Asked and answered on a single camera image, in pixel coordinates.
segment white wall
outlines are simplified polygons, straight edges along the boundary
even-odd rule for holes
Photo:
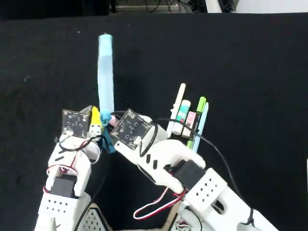
[[[308,12],[308,0],[239,0],[237,13]]]

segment black circuit board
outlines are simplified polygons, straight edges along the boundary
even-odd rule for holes
[[[87,138],[90,116],[80,112],[62,110],[62,134],[73,132],[73,136]]]
[[[143,139],[150,128],[149,123],[145,122],[137,113],[128,109],[110,134],[130,149],[135,150],[138,146],[134,144],[135,139],[138,136]]]

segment black tablecloth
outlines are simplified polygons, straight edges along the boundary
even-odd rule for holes
[[[114,36],[115,107],[169,117],[180,83],[210,110],[204,135],[225,154],[252,207],[279,230],[307,230],[308,14],[138,15],[0,23],[2,230],[31,230],[63,108],[98,105],[98,36]],[[206,143],[207,165],[228,183]],[[87,192],[104,173],[94,166]],[[96,202],[114,229],[162,192],[120,154]]]

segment wire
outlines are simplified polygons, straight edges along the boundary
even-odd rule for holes
[[[62,149],[62,151],[60,151],[59,153],[64,153],[64,152],[76,152],[76,151],[80,151],[82,149],[84,149],[85,147],[87,147],[91,142],[92,140],[96,139],[96,138],[100,138],[102,137],[101,135],[98,135],[98,136],[93,136],[91,137],[90,139],[88,139],[83,145],[79,146],[78,148],[73,148],[73,149],[69,149],[69,148],[64,148],[62,146],[62,143],[68,139],[69,137],[66,137],[64,140],[62,140],[61,142],[59,142],[59,147]]]
[[[155,201],[153,201],[152,203],[149,203],[149,204],[144,205],[144,206],[142,206],[141,208],[137,209],[137,210],[134,212],[134,214],[133,214],[134,219],[136,219],[136,220],[144,220],[144,219],[150,218],[150,217],[154,216],[155,214],[157,214],[157,213],[159,213],[159,212],[165,210],[166,208],[169,208],[169,207],[173,206],[176,202],[178,202],[180,199],[182,199],[182,197],[186,194],[186,190],[184,190],[181,194],[178,194],[178,198],[176,198],[176,199],[174,199],[174,200],[168,202],[167,204],[165,204],[165,205],[159,207],[158,209],[154,210],[153,212],[148,213],[147,215],[144,215],[144,216],[142,216],[142,217],[137,217],[137,216],[136,216],[139,212],[141,212],[141,211],[144,210],[145,208],[147,208],[147,207],[149,207],[149,206],[151,206],[151,205],[155,205],[155,204],[157,204],[158,202],[160,202],[160,201],[163,199],[163,197],[165,196],[165,194],[166,194],[166,192],[168,191],[168,189],[169,189],[169,188],[166,188],[166,189],[163,191],[163,193],[161,194],[161,196],[160,196],[157,200],[155,200]]]
[[[187,209],[188,211],[191,211],[191,213],[196,216],[196,218],[198,219],[199,224],[200,224],[200,231],[202,231],[202,229],[203,229],[202,222],[201,222],[200,218],[197,216],[197,214],[191,208],[189,208],[189,207],[186,207],[185,209]]]
[[[161,0],[158,0],[158,3],[157,3],[157,5],[156,5],[156,7],[155,7],[153,10],[150,11],[149,8],[148,8],[148,0],[144,0],[145,8],[146,8],[147,13],[153,13],[154,11],[156,11],[157,8],[158,8],[159,5],[160,5],[160,2],[161,2]]]
[[[234,187],[234,190],[235,192],[238,194],[238,196],[245,202],[245,200],[243,199],[241,193],[240,193],[240,190],[239,188],[237,187],[237,184],[234,180],[234,177],[233,177],[233,174],[231,172],[231,169],[230,169],[230,166],[226,160],[226,158],[224,157],[224,155],[220,152],[220,150],[209,140],[207,140],[206,138],[204,138],[202,135],[199,135],[197,132],[195,132],[192,128],[190,128],[189,126],[187,126],[186,124],[176,120],[176,119],[170,119],[170,118],[158,118],[155,120],[155,122],[158,122],[158,121],[171,121],[171,122],[175,122],[175,123],[179,123],[179,124],[182,124],[185,128],[187,128],[192,134],[194,134],[195,136],[199,137],[200,139],[202,139],[203,141],[205,141],[206,143],[208,143],[210,146],[212,146],[215,151],[218,153],[218,155],[220,156],[220,158],[222,159],[227,171],[228,171],[228,174],[230,176],[230,179],[231,179],[231,183]]]
[[[149,144],[146,146],[146,148],[143,150],[143,152],[140,154],[140,157],[143,157],[147,152],[148,150],[150,149],[150,147],[154,144],[155,142],[155,139],[156,139],[156,136],[157,136],[157,133],[158,133],[158,124],[157,123],[154,123],[154,126],[155,126],[155,129],[154,129],[154,133],[153,133],[153,136],[149,142]]]
[[[101,190],[101,187],[102,187],[102,185],[104,184],[104,181],[105,181],[105,179],[106,179],[106,175],[107,175],[107,171],[108,171],[108,167],[109,167],[108,162],[109,162],[109,154],[110,154],[110,151],[109,151],[109,146],[108,146],[108,142],[107,142],[106,137],[103,136],[103,135],[101,135],[101,137],[104,139],[104,141],[105,141],[105,143],[106,143],[106,151],[107,151],[107,161],[106,161],[106,164],[105,164],[105,168],[106,168],[105,174],[104,174],[104,176],[103,176],[103,178],[102,178],[102,181],[101,181],[100,185],[98,186],[96,192],[93,194],[93,197],[91,198],[90,202],[87,204],[87,206],[86,206],[85,209],[83,210],[82,214],[80,215],[80,217],[79,217],[79,219],[78,219],[78,221],[77,221],[77,223],[76,223],[76,226],[75,226],[75,228],[74,228],[74,231],[77,231],[77,230],[78,230],[78,227],[79,227],[79,225],[80,225],[82,219],[84,218],[86,212],[88,211],[88,208],[90,208],[90,206],[91,206],[93,200],[94,200],[95,197],[98,195],[98,193],[99,193],[99,191]]]
[[[50,169],[53,168],[53,167],[65,167],[65,168],[67,168],[67,169],[69,169],[69,170],[75,172],[76,175],[77,175],[77,178],[78,178],[78,172],[77,172],[76,169],[74,169],[73,167],[68,166],[68,165],[60,165],[60,164],[59,164],[59,165],[51,165],[51,166],[49,166],[49,167],[47,168],[47,170],[46,170],[47,176],[49,176],[49,171],[50,171]]]

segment robotic hand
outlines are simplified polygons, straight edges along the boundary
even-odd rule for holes
[[[111,132],[115,149],[156,185],[186,193],[178,214],[188,227],[200,231],[277,231],[214,169],[205,169],[201,156],[178,140],[168,140],[167,132],[151,121],[128,110]],[[177,168],[172,175],[171,168]]]
[[[63,110],[62,134],[48,161],[35,231],[74,231],[90,205],[85,188],[91,165],[99,160],[102,144],[107,144],[101,140],[98,109],[86,109]]]

